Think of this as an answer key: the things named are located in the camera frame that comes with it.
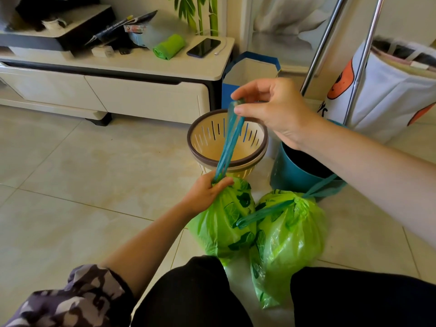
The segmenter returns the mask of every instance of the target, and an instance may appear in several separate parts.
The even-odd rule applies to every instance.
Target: white door
[[[29,101],[106,111],[79,74],[23,69],[0,62],[0,78]]]
[[[203,84],[85,78],[109,112],[191,124],[210,111],[209,91]]]

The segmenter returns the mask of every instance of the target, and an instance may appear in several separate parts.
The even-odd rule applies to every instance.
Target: patterned shirt
[[[128,327],[135,304],[119,275],[82,265],[71,272],[62,290],[31,294],[3,327]]]

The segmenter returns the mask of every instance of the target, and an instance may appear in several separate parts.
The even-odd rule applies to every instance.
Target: leg
[[[136,310],[131,326],[253,325],[231,292],[220,261],[202,256],[160,278]]]
[[[88,119],[88,118],[85,118],[85,119],[89,120],[91,123],[94,123],[97,126],[107,126],[112,121],[112,114],[110,112],[108,112],[100,120],[97,120],[97,119]]]
[[[300,326],[430,326],[436,286],[405,275],[306,267],[291,278]]]

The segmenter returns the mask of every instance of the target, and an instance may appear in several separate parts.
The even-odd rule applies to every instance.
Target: smartphone
[[[209,54],[212,49],[215,49],[221,43],[220,40],[205,38],[202,42],[196,45],[194,48],[189,50],[187,54],[189,56],[194,56],[198,58],[202,58]]]

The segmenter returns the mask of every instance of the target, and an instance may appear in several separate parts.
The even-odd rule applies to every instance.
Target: cabinet leg
[[[112,113],[108,112],[101,120],[96,119],[88,119],[91,123],[97,125],[97,126],[107,126],[112,121]]]

